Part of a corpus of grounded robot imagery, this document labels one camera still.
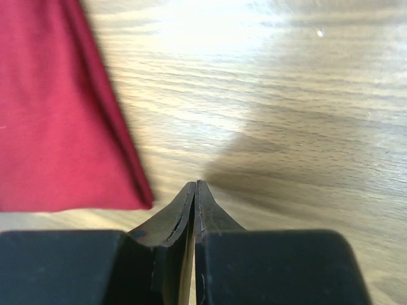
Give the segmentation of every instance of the red fabric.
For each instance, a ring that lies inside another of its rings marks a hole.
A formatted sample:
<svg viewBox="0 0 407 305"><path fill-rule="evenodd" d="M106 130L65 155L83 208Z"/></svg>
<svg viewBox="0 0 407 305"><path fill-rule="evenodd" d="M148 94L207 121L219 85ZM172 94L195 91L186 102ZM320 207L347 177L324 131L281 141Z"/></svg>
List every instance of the red fabric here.
<svg viewBox="0 0 407 305"><path fill-rule="evenodd" d="M152 200L78 0L1 0L0 211Z"/></svg>

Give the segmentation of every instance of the table surface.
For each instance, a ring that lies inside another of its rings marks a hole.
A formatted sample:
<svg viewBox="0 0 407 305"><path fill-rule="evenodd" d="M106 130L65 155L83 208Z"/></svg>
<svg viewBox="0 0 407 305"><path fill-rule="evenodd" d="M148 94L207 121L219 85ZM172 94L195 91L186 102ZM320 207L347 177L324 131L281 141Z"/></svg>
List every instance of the table surface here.
<svg viewBox="0 0 407 305"><path fill-rule="evenodd" d="M156 206L6 213L1 230L130 229L205 179L247 229L337 230L375 304L407 303L406 1L84 6Z"/></svg>

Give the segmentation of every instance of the black plastic object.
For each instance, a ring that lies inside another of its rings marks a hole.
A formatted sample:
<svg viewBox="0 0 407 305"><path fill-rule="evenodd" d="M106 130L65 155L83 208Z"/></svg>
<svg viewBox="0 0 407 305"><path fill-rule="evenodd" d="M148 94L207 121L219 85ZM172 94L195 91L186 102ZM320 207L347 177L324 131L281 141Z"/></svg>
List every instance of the black plastic object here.
<svg viewBox="0 0 407 305"><path fill-rule="evenodd" d="M0 234L0 305L370 304L349 244L332 231L246 231L204 181L128 233Z"/></svg>
<svg viewBox="0 0 407 305"><path fill-rule="evenodd" d="M180 304L195 183L135 230L0 234L1 305Z"/></svg>
<svg viewBox="0 0 407 305"><path fill-rule="evenodd" d="M197 304L371 304L353 252L332 231L248 232L195 192Z"/></svg>

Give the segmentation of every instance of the wooden table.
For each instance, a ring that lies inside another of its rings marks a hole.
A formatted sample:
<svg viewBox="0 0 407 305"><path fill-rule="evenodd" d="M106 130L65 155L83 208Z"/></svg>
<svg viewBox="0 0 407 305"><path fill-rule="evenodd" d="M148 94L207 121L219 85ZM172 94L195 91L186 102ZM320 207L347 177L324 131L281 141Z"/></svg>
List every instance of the wooden table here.
<svg viewBox="0 0 407 305"><path fill-rule="evenodd" d="M341 232L375 304L407 303L406 1L84 4L156 207L0 229L130 229L202 178L248 229Z"/></svg>

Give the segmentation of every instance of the red cloth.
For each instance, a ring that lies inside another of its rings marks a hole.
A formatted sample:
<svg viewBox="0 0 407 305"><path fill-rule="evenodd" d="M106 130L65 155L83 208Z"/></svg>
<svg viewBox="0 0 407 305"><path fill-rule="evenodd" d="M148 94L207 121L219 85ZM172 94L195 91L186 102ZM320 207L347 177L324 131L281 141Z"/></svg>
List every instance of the red cloth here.
<svg viewBox="0 0 407 305"><path fill-rule="evenodd" d="M153 200L78 0L0 1L0 211Z"/></svg>

